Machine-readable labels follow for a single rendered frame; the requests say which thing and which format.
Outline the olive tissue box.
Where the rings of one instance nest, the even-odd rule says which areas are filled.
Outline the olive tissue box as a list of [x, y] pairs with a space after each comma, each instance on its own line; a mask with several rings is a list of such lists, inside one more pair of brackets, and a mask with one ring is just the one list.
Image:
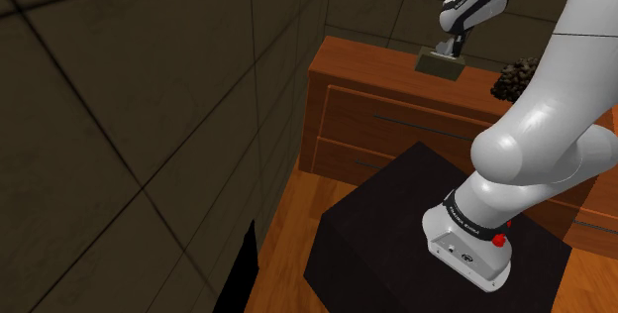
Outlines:
[[462, 56], [445, 56], [434, 49], [421, 47], [414, 69], [417, 72], [457, 81], [465, 69], [465, 62]]

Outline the dark brown pine cone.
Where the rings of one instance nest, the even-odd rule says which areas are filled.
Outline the dark brown pine cone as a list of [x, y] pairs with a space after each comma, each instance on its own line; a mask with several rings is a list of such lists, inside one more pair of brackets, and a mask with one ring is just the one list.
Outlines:
[[538, 57], [522, 57], [507, 64], [490, 88], [490, 94], [498, 100], [515, 103], [532, 80], [539, 62]]

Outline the brown wooden chest of drawers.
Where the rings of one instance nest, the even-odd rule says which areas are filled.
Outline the brown wooden chest of drawers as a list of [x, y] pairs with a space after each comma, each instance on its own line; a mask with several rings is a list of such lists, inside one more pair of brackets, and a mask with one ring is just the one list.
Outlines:
[[[415, 70], [416, 55], [328, 37], [308, 67], [303, 171], [359, 185], [422, 142], [466, 174], [470, 146], [510, 108], [495, 72], [451, 81]], [[618, 166], [526, 210], [574, 248], [618, 260]]]

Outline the black robot stand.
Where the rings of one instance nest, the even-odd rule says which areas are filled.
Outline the black robot stand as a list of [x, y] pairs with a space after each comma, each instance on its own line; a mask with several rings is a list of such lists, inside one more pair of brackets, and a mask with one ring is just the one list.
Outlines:
[[429, 253], [422, 216], [466, 175], [424, 144], [390, 158], [321, 140], [314, 168], [370, 175], [321, 216], [304, 272], [329, 313], [551, 313], [571, 248], [524, 215], [513, 221], [512, 269], [495, 292]]

